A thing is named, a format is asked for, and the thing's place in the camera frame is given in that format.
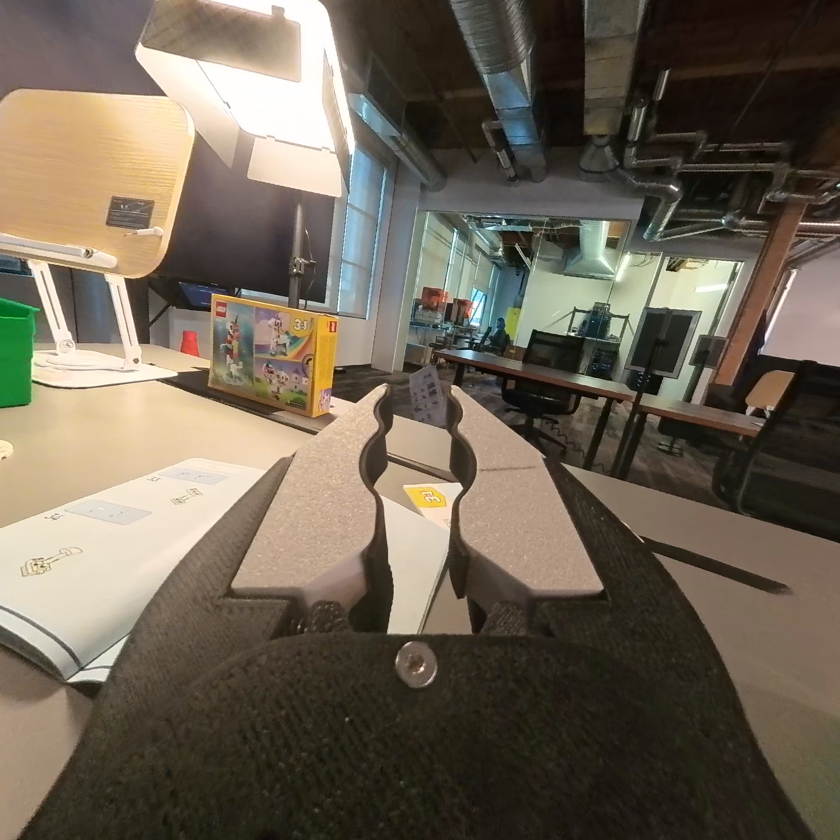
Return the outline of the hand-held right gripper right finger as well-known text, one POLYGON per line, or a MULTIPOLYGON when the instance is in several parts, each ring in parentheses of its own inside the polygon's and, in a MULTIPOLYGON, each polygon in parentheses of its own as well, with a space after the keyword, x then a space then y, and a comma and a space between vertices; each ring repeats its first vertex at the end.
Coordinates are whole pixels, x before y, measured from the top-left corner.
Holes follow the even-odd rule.
POLYGON ((513 602, 598 597, 604 585, 540 452, 460 387, 448 390, 455 595, 485 613, 513 602))

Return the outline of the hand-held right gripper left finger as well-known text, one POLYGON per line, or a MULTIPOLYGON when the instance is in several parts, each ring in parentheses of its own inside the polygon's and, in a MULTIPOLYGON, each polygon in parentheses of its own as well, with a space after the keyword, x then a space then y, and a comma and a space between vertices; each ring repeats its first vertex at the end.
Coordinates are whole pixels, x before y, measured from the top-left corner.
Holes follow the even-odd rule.
POLYGON ((393 603, 383 502, 391 388, 378 385, 299 448, 248 547, 232 592, 337 602, 356 621, 387 621, 393 603))

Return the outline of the green plastic bin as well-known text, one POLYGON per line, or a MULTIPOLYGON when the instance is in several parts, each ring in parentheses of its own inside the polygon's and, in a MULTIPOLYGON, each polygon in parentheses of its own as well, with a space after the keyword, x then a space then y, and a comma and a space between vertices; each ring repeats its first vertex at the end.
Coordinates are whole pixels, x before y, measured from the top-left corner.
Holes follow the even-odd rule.
POLYGON ((1 407, 32 401, 37 308, 1 299, 1 407))

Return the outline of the yellow lego box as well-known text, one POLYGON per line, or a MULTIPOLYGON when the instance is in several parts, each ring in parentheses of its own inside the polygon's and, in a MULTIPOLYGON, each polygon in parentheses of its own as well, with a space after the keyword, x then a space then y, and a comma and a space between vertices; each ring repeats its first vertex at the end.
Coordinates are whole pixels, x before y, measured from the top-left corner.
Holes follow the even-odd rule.
POLYGON ((212 295, 208 386, 305 417, 330 413, 339 319, 212 295))

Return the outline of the lego instruction booklet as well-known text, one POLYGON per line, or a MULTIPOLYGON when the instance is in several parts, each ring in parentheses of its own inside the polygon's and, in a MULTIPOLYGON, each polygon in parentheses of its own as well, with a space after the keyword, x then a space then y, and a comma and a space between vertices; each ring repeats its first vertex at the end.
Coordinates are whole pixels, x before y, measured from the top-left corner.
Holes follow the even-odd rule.
POLYGON ((2 528, 2 645, 101 684, 154 593, 265 473, 189 458, 2 528))

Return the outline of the long brown table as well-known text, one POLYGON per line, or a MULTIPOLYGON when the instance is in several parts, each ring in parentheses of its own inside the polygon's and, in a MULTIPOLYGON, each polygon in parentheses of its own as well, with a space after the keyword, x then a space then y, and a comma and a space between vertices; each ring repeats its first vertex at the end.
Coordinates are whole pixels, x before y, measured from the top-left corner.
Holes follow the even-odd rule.
POLYGON ((615 403, 631 402, 636 392, 627 386, 612 381, 605 381, 583 374, 559 371, 537 364, 526 364, 521 361, 509 360, 488 353, 469 350, 436 350, 433 353, 436 360, 443 360, 455 365, 454 385, 462 386, 466 368, 472 367, 477 371, 494 373, 505 382, 528 381, 539 382, 563 388, 578 396, 603 397, 605 404, 595 426, 588 449, 585 450, 583 469, 592 469, 595 464, 597 451, 603 439, 609 422, 612 406, 615 403))

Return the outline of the small printed paper card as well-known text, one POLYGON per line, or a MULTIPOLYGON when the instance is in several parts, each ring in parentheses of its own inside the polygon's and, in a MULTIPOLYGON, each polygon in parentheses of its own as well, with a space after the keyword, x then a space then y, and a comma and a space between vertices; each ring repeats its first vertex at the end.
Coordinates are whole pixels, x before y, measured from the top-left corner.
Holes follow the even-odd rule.
POLYGON ((414 421, 434 427, 445 427, 448 398, 442 388, 436 365, 427 364, 409 374, 408 391, 414 421))

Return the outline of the black office chair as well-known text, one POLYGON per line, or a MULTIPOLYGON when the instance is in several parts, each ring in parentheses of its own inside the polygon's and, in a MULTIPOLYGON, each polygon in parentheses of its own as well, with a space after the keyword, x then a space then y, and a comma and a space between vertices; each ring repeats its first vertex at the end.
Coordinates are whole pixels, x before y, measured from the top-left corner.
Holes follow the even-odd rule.
MULTIPOLYGON (((581 337, 533 330, 522 362, 577 374, 584 344, 585 341, 581 337)), ((526 417, 520 425, 512 426, 512 430, 543 455, 546 454, 543 442, 552 443, 553 439, 537 428, 535 422, 549 417, 571 415, 581 402, 581 396, 570 390, 531 380, 516 380, 512 386, 508 386, 508 381, 504 381, 501 398, 508 405, 509 411, 518 411, 526 417)))

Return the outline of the dark tilted screen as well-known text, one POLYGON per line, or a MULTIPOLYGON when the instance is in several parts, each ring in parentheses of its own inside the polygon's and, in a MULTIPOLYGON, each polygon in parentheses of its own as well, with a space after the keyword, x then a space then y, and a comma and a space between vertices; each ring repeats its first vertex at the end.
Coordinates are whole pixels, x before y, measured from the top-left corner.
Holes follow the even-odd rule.
POLYGON ((213 295, 229 296, 235 292, 235 289, 205 286, 184 280, 177 281, 175 287, 182 300, 178 304, 179 308, 205 312, 212 307, 213 295))

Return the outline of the black light stand pole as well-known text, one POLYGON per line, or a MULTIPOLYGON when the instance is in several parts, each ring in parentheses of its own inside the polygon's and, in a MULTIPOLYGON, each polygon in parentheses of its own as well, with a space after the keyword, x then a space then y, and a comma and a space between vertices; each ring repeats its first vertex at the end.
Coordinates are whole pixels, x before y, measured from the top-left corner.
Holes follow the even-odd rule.
POLYGON ((311 258, 303 254, 304 239, 307 237, 306 208, 303 191, 295 191, 295 206, 293 214, 292 239, 288 268, 288 306, 292 309, 300 308, 301 282, 307 268, 313 265, 311 258))

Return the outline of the black mesh chair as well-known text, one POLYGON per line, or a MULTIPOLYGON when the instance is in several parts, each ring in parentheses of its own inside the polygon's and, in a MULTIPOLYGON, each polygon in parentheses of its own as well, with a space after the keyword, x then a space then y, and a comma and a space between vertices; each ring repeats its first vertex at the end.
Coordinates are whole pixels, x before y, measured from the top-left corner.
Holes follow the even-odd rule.
POLYGON ((759 434, 719 458, 712 491, 737 513, 837 541, 838 368, 803 362, 759 434))

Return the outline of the metal vent hood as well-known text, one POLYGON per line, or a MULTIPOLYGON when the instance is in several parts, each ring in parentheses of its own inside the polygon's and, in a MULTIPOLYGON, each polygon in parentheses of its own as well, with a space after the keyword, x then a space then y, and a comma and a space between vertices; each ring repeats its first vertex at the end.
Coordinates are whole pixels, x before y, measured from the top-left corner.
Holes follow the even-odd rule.
POLYGON ((611 223, 606 219, 580 221, 579 244, 568 252, 563 266, 564 275, 596 280, 615 279, 618 257, 614 248, 607 247, 611 223))

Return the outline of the tan wooden chair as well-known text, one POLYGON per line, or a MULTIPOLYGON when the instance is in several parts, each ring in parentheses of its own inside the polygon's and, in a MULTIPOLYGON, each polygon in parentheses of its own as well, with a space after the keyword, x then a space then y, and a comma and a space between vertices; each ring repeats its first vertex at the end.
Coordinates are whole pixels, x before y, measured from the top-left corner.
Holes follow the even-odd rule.
POLYGON ((746 414, 754 417, 769 417, 780 403, 793 381, 793 371, 768 371, 761 375, 749 394, 744 398, 746 414))

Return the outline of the wooden book stand white base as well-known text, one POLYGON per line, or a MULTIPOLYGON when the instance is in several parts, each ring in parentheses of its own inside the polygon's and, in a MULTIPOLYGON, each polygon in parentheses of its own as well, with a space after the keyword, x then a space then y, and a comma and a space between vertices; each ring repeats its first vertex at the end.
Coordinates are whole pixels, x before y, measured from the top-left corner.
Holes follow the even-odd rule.
POLYGON ((33 381, 65 389, 152 382, 175 371, 142 361, 127 279, 169 248, 195 139, 167 97, 18 89, 1 103, 1 250, 33 272, 55 344, 33 381), (73 340, 51 267, 103 275, 123 359, 73 340))

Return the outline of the wooden post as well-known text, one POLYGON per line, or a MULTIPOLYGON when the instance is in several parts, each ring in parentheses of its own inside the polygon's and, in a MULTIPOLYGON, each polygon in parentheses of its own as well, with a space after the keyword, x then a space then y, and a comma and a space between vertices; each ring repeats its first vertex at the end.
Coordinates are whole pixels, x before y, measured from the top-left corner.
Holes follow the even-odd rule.
POLYGON ((771 222, 757 265, 730 327, 728 342, 710 380, 711 385, 730 387, 735 382, 753 337, 774 298, 805 208, 805 202, 789 201, 771 222))

